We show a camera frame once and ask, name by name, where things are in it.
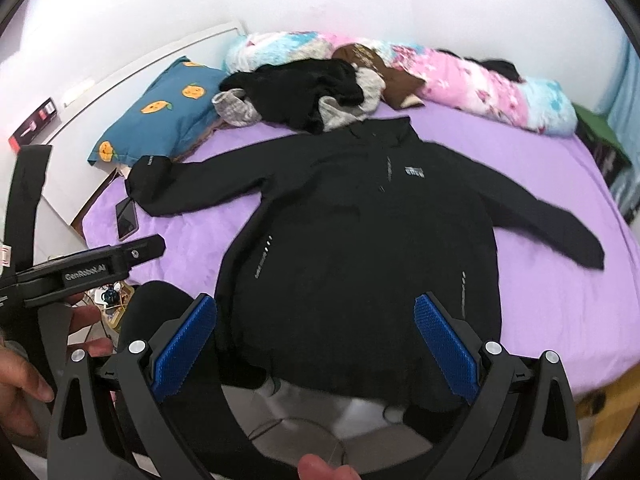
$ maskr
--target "smartphone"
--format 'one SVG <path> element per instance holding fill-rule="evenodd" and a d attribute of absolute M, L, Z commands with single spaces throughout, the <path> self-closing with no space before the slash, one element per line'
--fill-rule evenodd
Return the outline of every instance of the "smartphone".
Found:
<path fill-rule="evenodd" d="M 116 204 L 116 224 L 118 225 L 118 240 L 123 241 L 138 230 L 136 203 L 129 197 Z"/>

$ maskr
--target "brown cloth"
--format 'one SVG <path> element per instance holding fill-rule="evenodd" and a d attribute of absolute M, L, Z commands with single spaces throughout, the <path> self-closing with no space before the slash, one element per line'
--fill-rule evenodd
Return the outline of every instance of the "brown cloth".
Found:
<path fill-rule="evenodd" d="M 424 85 L 424 80 L 405 70 L 386 66 L 374 50 L 359 43 L 351 43 L 338 48 L 332 57 L 378 72 L 386 85 L 385 91 L 382 92 L 382 98 L 394 110 L 424 105 L 422 100 L 414 95 L 414 92 Z"/>

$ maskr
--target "blue gripper pad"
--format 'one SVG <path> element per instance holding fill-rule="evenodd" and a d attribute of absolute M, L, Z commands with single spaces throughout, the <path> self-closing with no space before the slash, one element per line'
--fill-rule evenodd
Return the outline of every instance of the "blue gripper pad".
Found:
<path fill-rule="evenodd" d="M 153 363 L 151 391 L 157 402 L 178 392 L 216 326 L 218 309 L 213 298 L 201 294 L 196 301 L 197 306 Z"/>
<path fill-rule="evenodd" d="M 478 364 L 426 294 L 415 299 L 415 324 L 454 395 L 471 405 L 480 391 Z"/>

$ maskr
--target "white headboard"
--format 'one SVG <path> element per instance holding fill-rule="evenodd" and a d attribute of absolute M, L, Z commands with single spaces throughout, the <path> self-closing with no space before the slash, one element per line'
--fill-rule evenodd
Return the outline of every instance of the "white headboard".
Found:
<path fill-rule="evenodd" d="M 174 41 L 130 63 L 60 111 L 61 126 L 41 140 L 53 146 L 43 196 L 67 224 L 78 215 L 113 165 L 86 161 L 96 141 L 180 56 L 219 68 L 229 45 L 244 34 L 239 22 L 224 23 Z"/>

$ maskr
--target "mattress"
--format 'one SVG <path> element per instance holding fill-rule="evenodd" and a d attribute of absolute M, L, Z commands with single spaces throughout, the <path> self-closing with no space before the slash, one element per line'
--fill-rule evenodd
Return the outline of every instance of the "mattress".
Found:
<path fill-rule="evenodd" d="M 604 271 L 591 270 L 527 235 L 495 230 L 500 342 L 506 349 L 532 357 L 557 351 L 575 396 L 610 383 L 640 361 L 640 250 L 580 140 L 538 136 L 434 103 L 401 112 L 381 104 L 375 114 L 399 115 L 411 117 L 421 139 L 491 166 L 570 210 L 604 247 Z M 188 160 L 290 134 L 263 123 L 220 130 Z M 89 247 L 118 242 L 114 208 L 124 197 L 118 179 L 94 203 L 83 221 Z M 226 249 L 259 201 L 253 193 L 173 218 L 152 218 L 137 208 L 140 228 L 132 238 L 159 233 L 167 248 L 162 258 L 134 268 L 130 280 L 165 280 L 192 296 L 212 294 Z"/>

